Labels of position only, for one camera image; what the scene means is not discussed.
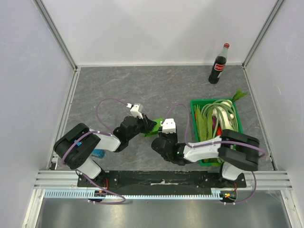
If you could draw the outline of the green paper box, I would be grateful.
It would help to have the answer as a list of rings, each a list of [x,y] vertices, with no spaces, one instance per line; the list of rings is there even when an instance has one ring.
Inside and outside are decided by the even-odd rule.
[[[144,137],[150,137],[158,134],[158,130],[161,127],[161,122],[164,120],[164,118],[158,118],[154,119],[153,121],[156,122],[156,125],[153,127],[153,129],[149,133],[143,133]]]

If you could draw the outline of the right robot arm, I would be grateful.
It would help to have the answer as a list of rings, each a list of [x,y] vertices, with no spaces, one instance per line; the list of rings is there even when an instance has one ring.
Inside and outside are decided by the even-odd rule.
[[[217,179],[223,187],[230,186],[244,171],[257,171],[259,158],[265,154],[257,138],[227,129],[220,136],[196,143],[179,143],[176,133],[160,133],[151,148],[165,161],[179,166],[221,159],[223,165]]]

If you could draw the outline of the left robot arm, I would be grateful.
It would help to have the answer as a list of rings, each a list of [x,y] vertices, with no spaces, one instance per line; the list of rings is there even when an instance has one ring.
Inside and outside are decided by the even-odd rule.
[[[148,134],[157,123],[145,114],[140,117],[127,116],[113,133],[90,129],[84,123],[77,124],[57,142],[53,150],[70,169],[87,176],[94,187],[104,182],[104,170],[90,158],[94,150],[121,152],[129,141],[140,133]]]

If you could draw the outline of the blue small box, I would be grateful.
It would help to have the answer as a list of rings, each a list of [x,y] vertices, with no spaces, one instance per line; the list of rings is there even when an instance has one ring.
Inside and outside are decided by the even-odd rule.
[[[91,155],[92,155],[93,157],[97,157],[97,158],[99,158],[99,159],[102,159],[102,158],[104,157],[104,155],[105,155],[105,152],[104,152],[104,150],[102,150],[102,149],[94,149],[94,150],[92,151]]]

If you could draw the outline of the green plastic tray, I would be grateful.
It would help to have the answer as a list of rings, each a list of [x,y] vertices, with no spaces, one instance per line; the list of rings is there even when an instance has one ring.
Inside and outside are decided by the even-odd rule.
[[[198,132],[197,123],[196,123],[196,109],[198,108],[200,111],[203,109],[205,110],[204,106],[207,106],[208,108],[217,105],[219,106],[220,102],[229,101],[230,108],[224,108],[224,110],[227,110],[230,115],[234,115],[234,118],[232,120],[232,127],[235,131],[239,133],[243,133],[242,124],[238,115],[237,107],[235,105],[235,102],[233,102],[232,98],[221,98],[221,99],[199,99],[199,100],[191,100],[190,102],[190,109],[191,109],[191,115],[192,120],[194,124],[194,133],[195,138],[197,142],[200,142],[200,134]],[[223,161],[219,158],[210,158],[210,159],[203,159],[200,160],[200,165],[205,167],[219,167]]]

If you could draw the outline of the purple onion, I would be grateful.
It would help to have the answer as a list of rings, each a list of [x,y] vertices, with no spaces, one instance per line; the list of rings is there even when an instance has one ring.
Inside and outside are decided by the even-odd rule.
[[[215,126],[216,126],[216,123],[217,123],[217,118],[213,116],[212,117],[212,122],[213,122],[212,128],[214,129]]]

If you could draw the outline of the green long beans bundle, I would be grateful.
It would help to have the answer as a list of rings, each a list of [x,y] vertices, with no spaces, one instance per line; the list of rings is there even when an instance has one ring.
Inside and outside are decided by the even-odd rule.
[[[224,108],[230,108],[229,101],[220,102],[219,106],[214,104],[209,108],[207,106],[204,106],[204,108],[205,110],[202,109],[199,112],[201,123],[197,126],[201,142],[215,138],[218,126],[221,127],[222,132],[223,130],[235,131],[232,127],[231,120],[231,118],[234,118],[234,115],[230,115],[227,110],[224,110]],[[217,123],[214,129],[212,128],[213,116],[217,118]]]

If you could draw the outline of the orange carrot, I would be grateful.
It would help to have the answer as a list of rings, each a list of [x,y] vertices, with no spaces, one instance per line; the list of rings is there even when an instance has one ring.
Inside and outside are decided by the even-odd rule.
[[[216,136],[220,136],[220,135],[222,135],[222,129],[221,129],[221,127],[217,127],[217,130],[216,130]]]

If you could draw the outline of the cola glass bottle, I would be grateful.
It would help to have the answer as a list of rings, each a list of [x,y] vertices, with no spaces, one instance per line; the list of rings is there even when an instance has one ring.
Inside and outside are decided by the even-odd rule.
[[[229,43],[225,43],[221,52],[217,55],[211,73],[209,75],[209,82],[211,84],[216,84],[219,81],[220,75],[223,72],[228,56],[228,49],[230,47]]]

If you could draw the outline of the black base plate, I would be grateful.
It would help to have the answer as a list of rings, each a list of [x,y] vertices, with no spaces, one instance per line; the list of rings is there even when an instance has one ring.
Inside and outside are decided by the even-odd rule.
[[[209,171],[104,171],[93,181],[120,195],[208,194],[247,186],[244,174],[231,181]]]

